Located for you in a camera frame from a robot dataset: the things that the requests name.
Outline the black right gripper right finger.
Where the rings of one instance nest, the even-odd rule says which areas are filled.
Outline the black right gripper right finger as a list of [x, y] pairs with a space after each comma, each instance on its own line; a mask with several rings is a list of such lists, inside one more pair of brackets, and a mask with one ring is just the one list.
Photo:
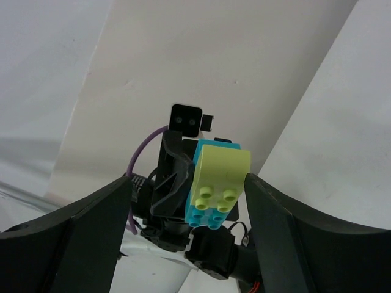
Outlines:
[[390, 231], [297, 201], [256, 175], [244, 181], [266, 292], [389, 292]]

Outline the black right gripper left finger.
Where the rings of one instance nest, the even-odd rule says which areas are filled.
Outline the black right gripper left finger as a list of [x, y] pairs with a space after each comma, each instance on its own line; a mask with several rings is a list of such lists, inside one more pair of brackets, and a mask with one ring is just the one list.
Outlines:
[[131, 204], [123, 176], [1, 233], [1, 292], [109, 292]]

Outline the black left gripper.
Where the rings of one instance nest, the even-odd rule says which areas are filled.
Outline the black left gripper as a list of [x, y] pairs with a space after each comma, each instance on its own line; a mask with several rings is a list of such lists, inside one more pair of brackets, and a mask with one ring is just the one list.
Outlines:
[[223, 222], [240, 197], [240, 145], [163, 133], [150, 213], [184, 222]]

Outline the lime green stepped lego brick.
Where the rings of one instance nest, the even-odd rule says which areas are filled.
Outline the lime green stepped lego brick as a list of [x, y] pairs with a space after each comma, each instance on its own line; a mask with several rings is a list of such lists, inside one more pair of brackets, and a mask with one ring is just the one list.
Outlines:
[[230, 212], [244, 190], [250, 165], [250, 151], [203, 145], [195, 167], [190, 205], [201, 211], [215, 208], [223, 214]]

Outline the teal lego brick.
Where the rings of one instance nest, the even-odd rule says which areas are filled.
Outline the teal lego brick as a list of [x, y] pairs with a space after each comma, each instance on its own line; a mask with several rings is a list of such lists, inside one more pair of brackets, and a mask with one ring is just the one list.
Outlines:
[[[215, 145], [219, 147], [227, 147], [227, 148], [242, 150], [241, 145], [238, 143], [200, 139], [196, 146], [195, 154], [192, 160], [195, 165], [195, 169], [203, 145]], [[218, 212], [217, 209], [215, 208], [209, 208], [205, 211], [198, 210], [194, 206], [190, 205], [190, 199], [191, 199], [191, 188], [189, 191], [188, 198], [186, 200], [185, 222], [189, 224], [189, 226], [192, 228], [205, 226], [211, 230], [216, 230], [222, 226], [223, 222], [227, 220], [228, 215], [231, 213], [230, 211], [226, 214], [223, 214]]]

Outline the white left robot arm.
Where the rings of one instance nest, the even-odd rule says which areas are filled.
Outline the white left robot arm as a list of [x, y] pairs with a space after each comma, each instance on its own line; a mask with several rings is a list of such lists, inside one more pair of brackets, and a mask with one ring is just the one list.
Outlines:
[[151, 133], [126, 170], [133, 183], [128, 229], [157, 247], [182, 252], [196, 269], [262, 290], [255, 248], [231, 226], [250, 169], [250, 152], [227, 139], [188, 139], [167, 127]]

